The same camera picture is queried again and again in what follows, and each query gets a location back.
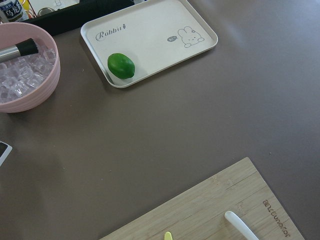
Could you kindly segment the tea bottle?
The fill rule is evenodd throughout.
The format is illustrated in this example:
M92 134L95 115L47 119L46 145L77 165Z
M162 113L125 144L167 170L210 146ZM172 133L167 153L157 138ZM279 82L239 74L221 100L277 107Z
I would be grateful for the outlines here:
M2 23L22 22L28 18L19 0L0 1L0 21Z

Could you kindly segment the yellow plastic knife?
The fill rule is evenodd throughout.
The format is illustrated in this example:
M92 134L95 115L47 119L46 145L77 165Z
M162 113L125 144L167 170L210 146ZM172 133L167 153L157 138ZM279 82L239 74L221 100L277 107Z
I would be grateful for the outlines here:
M171 232L167 231L167 232L164 234L164 240L173 240L173 237L172 237Z

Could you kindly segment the white plastic spoon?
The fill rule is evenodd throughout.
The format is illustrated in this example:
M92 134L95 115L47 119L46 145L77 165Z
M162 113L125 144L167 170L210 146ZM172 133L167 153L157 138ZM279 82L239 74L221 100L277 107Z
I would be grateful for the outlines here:
M252 230L232 211L226 211L224 217L247 239L259 240Z

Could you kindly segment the green lime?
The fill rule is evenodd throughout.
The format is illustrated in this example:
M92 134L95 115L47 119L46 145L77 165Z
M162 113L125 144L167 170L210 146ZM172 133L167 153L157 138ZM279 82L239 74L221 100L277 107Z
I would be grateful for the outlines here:
M135 75L136 67L133 61L122 53L113 53L107 58L109 71L117 78L125 80Z

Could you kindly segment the cream rabbit tray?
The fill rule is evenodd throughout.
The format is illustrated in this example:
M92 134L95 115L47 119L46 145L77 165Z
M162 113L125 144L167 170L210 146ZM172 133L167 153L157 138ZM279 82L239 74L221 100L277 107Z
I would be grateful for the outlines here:
M217 34L186 0L147 0L85 23L80 34L115 88L133 85L218 43ZM133 61L132 78L110 72L107 59L114 53Z

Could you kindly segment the metal muddler black tip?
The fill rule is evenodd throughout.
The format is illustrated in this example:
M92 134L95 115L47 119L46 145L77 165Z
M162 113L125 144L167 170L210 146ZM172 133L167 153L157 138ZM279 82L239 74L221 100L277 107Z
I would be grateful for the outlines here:
M36 42L32 38L28 38L15 45L2 48L0 50L0 62L4 63L19 57L37 54L39 52Z

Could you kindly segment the pink ice bowl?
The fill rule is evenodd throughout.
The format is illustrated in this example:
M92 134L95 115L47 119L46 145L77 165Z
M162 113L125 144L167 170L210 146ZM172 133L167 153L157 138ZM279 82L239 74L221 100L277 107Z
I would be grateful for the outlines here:
M14 48L32 39L35 54L0 62L0 111L18 113L37 107L56 89L60 78L60 58L53 37L39 26L11 22L0 25L0 47Z

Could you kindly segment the bamboo cutting board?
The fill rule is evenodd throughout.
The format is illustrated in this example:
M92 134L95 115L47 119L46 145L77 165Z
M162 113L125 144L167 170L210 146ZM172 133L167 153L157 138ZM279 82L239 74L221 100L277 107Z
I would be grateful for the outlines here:
M302 234L245 157L108 234L108 240L241 240L225 218L234 212L260 240L301 240Z

